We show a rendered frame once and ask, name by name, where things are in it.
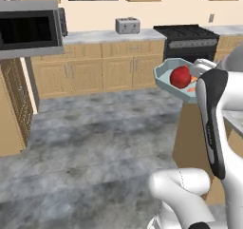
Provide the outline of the light wood base cabinets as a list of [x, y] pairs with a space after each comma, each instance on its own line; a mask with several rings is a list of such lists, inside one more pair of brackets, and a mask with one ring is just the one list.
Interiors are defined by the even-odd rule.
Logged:
[[162, 40], [66, 45], [60, 55], [33, 57], [42, 99], [153, 87]]
[[243, 43], [243, 35], [221, 35], [216, 47], [214, 61], [218, 63]]

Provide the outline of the dark microwave door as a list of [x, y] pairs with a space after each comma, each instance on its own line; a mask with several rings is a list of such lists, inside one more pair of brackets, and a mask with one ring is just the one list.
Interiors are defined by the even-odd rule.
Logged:
[[64, 8], [58, 8], [58, 10], [59, 10], [62, 34], [63, 34], [64, 37], [66, 37], [67, 34], [68, 34], [68, 31], [67, 31], [66, 20], [65, 20], [65, 9]]

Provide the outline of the silver toaster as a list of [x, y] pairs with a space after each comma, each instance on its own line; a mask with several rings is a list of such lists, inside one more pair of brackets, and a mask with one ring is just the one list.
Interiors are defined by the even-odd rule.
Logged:
[[115, 29], [118, 34], [138, 34], [140, 32], [140, 20], [134, 17], [117, 18]]

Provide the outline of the grey microwave oven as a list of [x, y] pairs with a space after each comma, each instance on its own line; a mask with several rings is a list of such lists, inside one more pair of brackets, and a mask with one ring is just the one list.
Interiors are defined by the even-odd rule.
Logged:
[[56, 0], [0, 1], [0, 59], [63, 52]]

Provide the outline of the red onion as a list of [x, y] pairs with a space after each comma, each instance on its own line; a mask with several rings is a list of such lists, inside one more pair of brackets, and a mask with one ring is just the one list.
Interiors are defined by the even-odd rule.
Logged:
[[191, 74], [187, 66], [175, 68], [170, 74], [170, 84], [177, 88], [185, 88], [191, 83]]

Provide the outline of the black stove with oven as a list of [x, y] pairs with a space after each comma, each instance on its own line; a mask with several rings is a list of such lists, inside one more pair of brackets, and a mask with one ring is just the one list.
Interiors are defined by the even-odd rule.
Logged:
[[219, 35], [199, 25], [154, 26], [166, 37], [163, 59], [182, 58], [193, 63], [196, 59], [213, 61]]

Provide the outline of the pale blue tupperware container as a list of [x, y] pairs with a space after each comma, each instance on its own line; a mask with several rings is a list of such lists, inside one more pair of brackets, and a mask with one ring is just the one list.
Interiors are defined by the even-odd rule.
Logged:
[[180, 98], [183, 102], [195, 104], [196, 92], [190, 91], [190, 88], [194, 88], [196, 83], [191, 83], [183, 89], [176, 88], [170, 84], [170, 75], [175, 68], [180, 66], [190, 67], [191, 65], [192, 63], [181, 58], [166, 59], [160, 66], [154, 68], [154, 77], [157, 86]]

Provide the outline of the light wood tall cabinet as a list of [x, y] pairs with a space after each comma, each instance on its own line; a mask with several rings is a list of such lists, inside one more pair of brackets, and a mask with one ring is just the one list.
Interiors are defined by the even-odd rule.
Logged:
[[0, 60], [0, 157], [28, 145], [33, 109], [19, 59]]

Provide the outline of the orange shrimp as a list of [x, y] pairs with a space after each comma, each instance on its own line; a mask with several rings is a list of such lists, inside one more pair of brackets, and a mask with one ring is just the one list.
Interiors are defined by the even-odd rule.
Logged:
[[[191, 77], [191, 83], [190, 84], [192, 84], [192, 83], [194, 83], [194, 82], [196, 82], [197, 81], [197, 77], [195, 77], [195, 76], [192, 76]], [[191, 87], [191, 88], [188, 88], [188, 92], [193, 92], [193, 91], [195, 91], [196, 90], [196, 88], [195, 87]]]

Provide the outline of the light wood island cabinet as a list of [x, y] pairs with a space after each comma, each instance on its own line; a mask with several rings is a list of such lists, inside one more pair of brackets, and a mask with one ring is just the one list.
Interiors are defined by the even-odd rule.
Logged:
[[173, 159], [179, 168], [201, 168], [211, 179], [211, 188], [202, 196], [208, 205], [223, 204], [224, 190], [208, 162], [201, 117], [197, 104], [184, 103], [180, 111]]

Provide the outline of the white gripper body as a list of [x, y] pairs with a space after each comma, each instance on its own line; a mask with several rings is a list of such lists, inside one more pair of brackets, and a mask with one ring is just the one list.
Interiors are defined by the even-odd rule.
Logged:
[[206, 71], [215, 68], [216, 63], [211, 62], [207, 59], [197, 59], [195, 62], [189, 67], [190, 74], [195, 77], [200, 77]]

